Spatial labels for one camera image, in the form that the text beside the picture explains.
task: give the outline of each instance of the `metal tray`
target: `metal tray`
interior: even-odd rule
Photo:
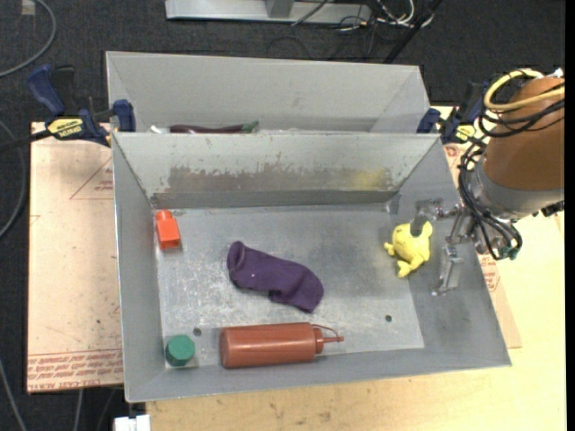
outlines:
[[[418,201],[457,201],[434,136],[264,132],[247,136],[117,133],[112,141],[119,284],[128,401],[355,382],[508,365],[473,245],[461,245],[459,287],[433,295],[451,224],[434,222],[431,259],[408,279],[383,249]],[[181,248],[160,251],[154,213],[169,208]],[[309,267],[325,295],[311,313],[240,291],[233,241]],[[313,362],[226,370],[224,326],[311,321],[346,340]],[[187,333],[189,366],[164,343]]]

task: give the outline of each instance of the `red bottle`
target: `red bottle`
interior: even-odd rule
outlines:
[[[343,341],[324,337],[323,326],[309,322],[223,328],[219,336],[222,365],[228,369],[311,361],[323,344]]]

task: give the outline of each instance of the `purple cloth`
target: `purple cloth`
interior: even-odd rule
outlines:
[[[230,278],[239,287],[269,291],[273,302],[287,303],[312,312],[323,297],[323,286],[309,268],[278,259],[234,242],[227,253]]]

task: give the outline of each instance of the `yellow plush toy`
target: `yellow plush toy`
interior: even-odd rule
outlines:
[[[429,260],[429,237],[432,233],[433,227],[429,221],[423,224],[419,236],[411,235],[410,224],[395,227],[392,244],[386,242],[384,247],[389,255],[398,257],[398,277],[406,277],[411,271]]]

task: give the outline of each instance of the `blue clamp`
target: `blue clamp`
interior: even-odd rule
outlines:
[[[59,140],[82,139],[109,146],[110,132],[100,126],[98,119],[114,115],[119,119],[119,131],[136,130],[134,111],[126,100],[115,101],[110,110],[97,114],[92,114],[86,107],[78,107],[73,94],[73,78],[72,67],[60,67],[52,71],[50,65],[45,64],[35,69],[26,79],[34,98],[48,107],[51,115],[45,122],[46,131],[38,138],[53,136]]]

